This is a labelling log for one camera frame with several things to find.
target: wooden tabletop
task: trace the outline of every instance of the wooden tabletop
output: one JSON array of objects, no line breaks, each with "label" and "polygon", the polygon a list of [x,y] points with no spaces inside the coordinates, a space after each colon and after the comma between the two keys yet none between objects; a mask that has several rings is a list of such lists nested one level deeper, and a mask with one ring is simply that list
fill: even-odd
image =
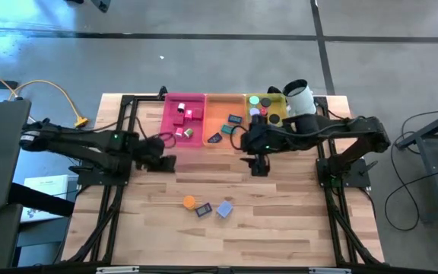
[{"label": "wooden tabletop", "polygon": [[[96,127],[116,121],[121,96],[103,94]],[[351,115],[346,97],[327,99],[331,111]],[[162,112],[161,102],[138,105],[138,118],[148,135],[160,131]],[[336,141],[336,147],[342,152],[352,142]],[[270,155],[268,177],[252,177],[239,160],[241,154],[233,150],[173,148],[167,154],[177,155],[175,174],[132,172],[119,215],[113,264],[335,265],[325,197],[314,168],[315,148]],[[94,229],[102,192],[103,187],[91,186],[78,197],[62,259],[74,255]],[[182,206],[186,195],[193,195],[198,204],[209,202],[214,210],[224,200],[234,208],[226,219],[215,212],[198,218]],[[352,228],[383,261],[370,201],[357,189],[346,189],[346,197]],[[107,233],[106,229],[101,256]],[[344,233],[339,236],[348,260]]]}]

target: concrete floor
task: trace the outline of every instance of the concrete floor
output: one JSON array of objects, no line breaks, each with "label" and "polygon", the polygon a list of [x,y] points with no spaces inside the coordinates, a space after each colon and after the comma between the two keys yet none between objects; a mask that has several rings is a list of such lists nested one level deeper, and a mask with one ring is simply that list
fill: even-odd
[{"label": "concrete floor", "polygon": [[[325,35],[349,37],[438,37],[438,0],[317,0]],[[83,39],[25,37],[19,30],[98,33],[199,33],[316,35],[310,0],[120,0],[102,14],[89,0],[0,0],[0,75],[19,82],[48,79],[65,88],[90,118],[104,92],[169,91],[250,93],[270,85],[282,88],[307,79],[316,94],[347,95],[353,114],[378,116],[392,141],[403,121],[438,110],[438,40],[431,43],[326,42],[315,40]],[[321,66],[321,55],[329,67]],[[326,87],[330,69],[334,90]],[[0,91],[0,100],[7,91]],[[36,84],[24,91],[37,119],[72,126],[75,117],[56,90]],[[436,116],[411,121],[418,129]],[[368,155],[379,163],[370,171],[386,262],[394,266],[438,270],[438,222],[410,232],[390,227],[382,212],[386,196],[400,185],[389,153]],[[416,155],[396,152],[406,180],[425,175]],[[21,153],[15,181],[69,173],[69,161],[46,153]],[[430,204],[427,182],[413,185],[422,208]],[[393,221],[411,225],[414,207],[407,193],[394,195]],[[21,265],[49,263],[53,255],[22,252]],[[51,245],[47,250],[55,250]]]}]

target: blue block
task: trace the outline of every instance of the blue block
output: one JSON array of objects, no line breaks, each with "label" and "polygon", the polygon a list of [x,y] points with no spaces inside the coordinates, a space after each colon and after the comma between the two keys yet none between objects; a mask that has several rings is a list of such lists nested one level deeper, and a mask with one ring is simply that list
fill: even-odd
[{"label": "blue block", "polygon": [[230,202],[228,201],[224,201],[217,208],[217,213],[219,214],[220,217],[226,218],[229,215],[229,213],[231,213],[231,210],[233,210],[233,205],[231,205]]}]

